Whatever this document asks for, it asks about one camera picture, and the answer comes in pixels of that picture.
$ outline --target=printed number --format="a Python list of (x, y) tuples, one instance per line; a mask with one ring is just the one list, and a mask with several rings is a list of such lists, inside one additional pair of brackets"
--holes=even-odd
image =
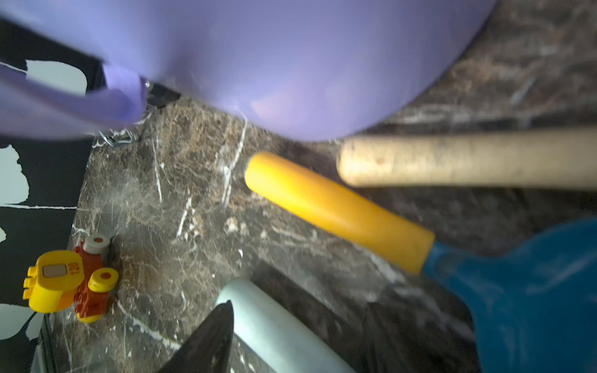
[(79, 264), (69, 263), (69, 273), (71, 275), (76, 275), (77, 273), (79, 273)]

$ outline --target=yellow handle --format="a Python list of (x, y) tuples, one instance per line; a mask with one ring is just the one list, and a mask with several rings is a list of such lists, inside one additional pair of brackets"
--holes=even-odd
[(421, 271), (435, 240), (433, 232), (268, 152), (249, 161), (245, 182), (273, 203), (414, 275)]

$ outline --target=dark marble countertop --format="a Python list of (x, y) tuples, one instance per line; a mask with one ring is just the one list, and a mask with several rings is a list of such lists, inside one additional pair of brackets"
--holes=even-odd
[[(463, 58), (371, 132), (593, 121), (596, 5), (594, 0), (502, 1)], [(459, 300), (305, 223), (244, 184), (247, 160), (261, 150), (339, 181), (339, 145), (284, 140), (188, 98), (154, 115), (140, 143), (121, 149), (96, 144), (69, 248), (88, 233), (115, 235), (112, 265), (121, 283), (114, 305), (96, 323), (79, 323), (72, 309), (53, 316), (59, 371), (156, 371), (210, 312), (222, 287), (238, 276), (253, 277), (269, 289), (340, 354), (342, 344), (359, 335), (367, 302), (391, 286), (404, 301), (399, 313), (410, 326), (404, 330), (430, 346), (438, 338), (450, 341), (442, 353), (459, 363), (446, 371), (477, 371), (470, 315)], [(484, 255), (504, 254), (551, 224), (597, 211), (592, 193), (449, 187), (358, 192), (432, 229), (443, 242)], [(264, 267), (277, 275), (256, 277)], [(305, 297), (299, 290), (281, 291), (284, 281)], [(321, 316), (326, 310), (337, 322)], [(235, 340), (230, 372), (267, 371)]]

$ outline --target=blue plastic object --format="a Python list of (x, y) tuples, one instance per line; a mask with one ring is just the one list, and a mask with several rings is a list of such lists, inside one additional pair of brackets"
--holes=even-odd
[[(464, 51), (495, 2), (2, 0), (0, 17), (285, 137), (314, 141), (364, 129), (414, 99)], [(11, 94), (0, 91), (2, 117)], [(26, 97), (36, 107), (50, 98)], [(25, 99), (14, 103), (22, 118), (41, 120)], [(74, 107), (48, 111), (57, 120), (42, 124), (79, 118), (81, 128), (62, 129), (80, 133), (110, 123), (77, 117)], [(31, 123), (4, 120), (0, 130), (23, 134)]]
[(436, 243), (423, 270), (469, 306), (485, 373), (597, 372), (597, 219), (502, 258)]

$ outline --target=orange toy piece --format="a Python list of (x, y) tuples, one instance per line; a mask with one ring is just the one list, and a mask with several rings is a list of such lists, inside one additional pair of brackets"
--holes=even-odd
[(77, 319), (84, 323), (97, 321), (106, 313), (110, 291), (118, 282), (118, 272), (103, 267), (102, 254), (107, 254), (109, 239), (92, 235), (73, 251), (45, 253), (27, 272), (23, 299), (36, 312), (61, 311), (74, 302)]

